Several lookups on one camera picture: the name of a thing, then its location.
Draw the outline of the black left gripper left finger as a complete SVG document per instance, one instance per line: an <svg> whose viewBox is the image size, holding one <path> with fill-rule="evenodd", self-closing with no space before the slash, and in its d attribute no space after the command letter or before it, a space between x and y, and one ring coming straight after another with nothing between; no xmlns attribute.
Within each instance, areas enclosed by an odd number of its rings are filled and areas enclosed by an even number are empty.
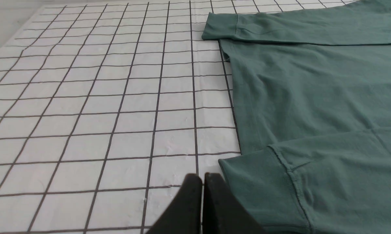
<svg viewBox="0 0 391 234"><path fill-rule="evenodd" d="M148 234L199 234L201 227L202 181L187 174L176 196L148 230Z"/></svg>

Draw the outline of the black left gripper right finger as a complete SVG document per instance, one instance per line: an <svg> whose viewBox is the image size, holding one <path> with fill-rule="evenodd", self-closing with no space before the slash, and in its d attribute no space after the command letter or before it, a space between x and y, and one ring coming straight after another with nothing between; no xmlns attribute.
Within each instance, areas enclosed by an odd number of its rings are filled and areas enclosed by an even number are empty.
<svg viewBox="0 0 391 234"><path fill-rule="evenodd" d="M223 177L205 173L203 234L264 234L264 229L233 196Z"/></svg>

